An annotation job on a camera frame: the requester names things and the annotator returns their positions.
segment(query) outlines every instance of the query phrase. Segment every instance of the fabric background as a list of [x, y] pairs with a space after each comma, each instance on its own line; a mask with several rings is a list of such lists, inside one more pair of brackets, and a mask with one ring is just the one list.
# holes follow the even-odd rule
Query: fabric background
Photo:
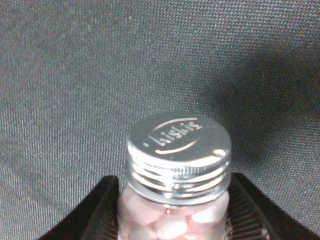
[[35, 239], [142, 118], [221, 121], [244, 173], [320, 234], [320, 1], [0, 3], [0, 239]]

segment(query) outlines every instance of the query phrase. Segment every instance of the pink candy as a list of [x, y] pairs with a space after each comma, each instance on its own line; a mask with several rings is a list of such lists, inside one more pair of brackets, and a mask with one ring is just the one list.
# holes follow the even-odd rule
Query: pink candy
[[228, 192], [199, 206], [165, 208], [128, 186], [119, 200], [119, 240], [224, 240]]

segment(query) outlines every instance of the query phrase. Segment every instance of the dark gray fabric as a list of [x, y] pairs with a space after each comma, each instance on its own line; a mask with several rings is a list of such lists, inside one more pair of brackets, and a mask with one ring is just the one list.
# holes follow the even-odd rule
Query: dark gray fabric
[[0, 3], [2, 240], [123, 184], [128, 129], [164, 111], [221, 121], [233, 170], [320, 234], [320, 1], [30, 2]]

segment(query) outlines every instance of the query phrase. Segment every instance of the glass jar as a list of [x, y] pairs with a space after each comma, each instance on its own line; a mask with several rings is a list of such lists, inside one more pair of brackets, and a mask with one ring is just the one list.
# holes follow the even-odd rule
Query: glass jar
[[119, 240], [224, 240], [231, 140], [192, 113], [144, 119], [128, 137]]

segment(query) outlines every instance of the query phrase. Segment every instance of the silver metal cap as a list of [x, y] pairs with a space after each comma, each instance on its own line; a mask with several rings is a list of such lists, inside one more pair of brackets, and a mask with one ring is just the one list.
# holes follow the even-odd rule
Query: silver metal cap
[[128, 137], [128, 184], [161, 204], [191, 206], [216, 199], [231, 181], [231, 139], [211, 118], [163, 113]]

